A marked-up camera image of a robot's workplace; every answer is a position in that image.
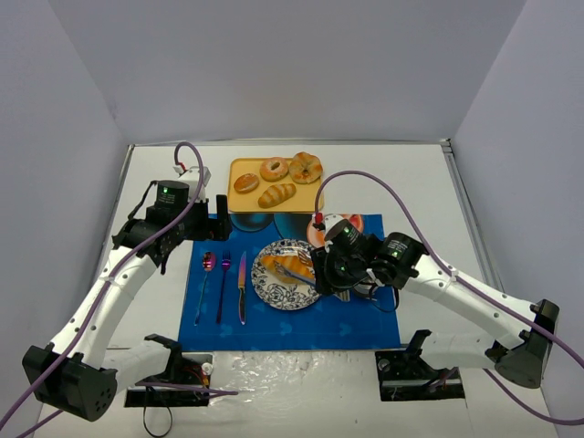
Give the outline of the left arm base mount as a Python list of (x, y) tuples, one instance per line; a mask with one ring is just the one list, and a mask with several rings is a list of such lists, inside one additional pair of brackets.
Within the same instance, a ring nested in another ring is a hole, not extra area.
[[(209, 387), (213, 372), (213, 355), (209, 353), (184, 353), (182, 365), (174, 376), (164, 378), (162, 375), (149, 378), (148, 381), (161, 381), (185, 386)], [(124, 393), (124, 408), (187, 408), (206, 407), (209, 405), (208, 392), (192, 392), (167, 387), (130, 387)]]

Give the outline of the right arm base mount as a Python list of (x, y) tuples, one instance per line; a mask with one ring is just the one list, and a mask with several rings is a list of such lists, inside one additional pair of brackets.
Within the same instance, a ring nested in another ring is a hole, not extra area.
[(382, 402), (423, 402), (464, 399), (460, 372), (439, 384), (448, 369), (435, 370), (419, 356), (404, 350), (375, 352), (379, 393)]

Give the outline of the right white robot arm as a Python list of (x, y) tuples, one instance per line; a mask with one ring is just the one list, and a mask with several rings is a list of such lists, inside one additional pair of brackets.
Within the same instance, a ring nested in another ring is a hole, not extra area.
[(493, 289), (435, 261), (423, 243), (403, 233), (365, 235), (338, 214), (314, 226), (324, 234), (324, 245), (311, 252), (320, 294), (391, 287), (426, 297), (482, 331), (441, 335), (420, 329), (409, 353), (436, 370), (482, 368), (524, 388), (540, 387), (553, 345), (548, 334), (558, 321), (555, 303), (531, 303)]

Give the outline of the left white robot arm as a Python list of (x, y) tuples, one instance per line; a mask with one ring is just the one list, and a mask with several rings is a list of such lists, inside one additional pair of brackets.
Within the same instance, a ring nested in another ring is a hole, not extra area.
[(165, 271), (177, 246), (229, 237), (226, 195), (217, 195), (217, 214), (210, 216), (203, 188), (198, 182), (159, 181), (145, 217), (131, 216), (114, 236), (106, 265), (74, 316), (45, 347), (25, 353), (22, 365), (38, 401), (95, 422), (120, 391), (179, 377), (185, 360), (175, 340), (153, 334), (111, 358), (106, 350), (141, 287)]

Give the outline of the large striped croissant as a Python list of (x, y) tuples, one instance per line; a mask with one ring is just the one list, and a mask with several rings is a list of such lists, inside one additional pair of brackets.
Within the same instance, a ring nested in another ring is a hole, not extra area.
[(298, 279), (299, 276), (315, 280), (312, 263), (298, 255), (264, 255), (261, 264), (283, 283), (301, 284), (303, 280)]

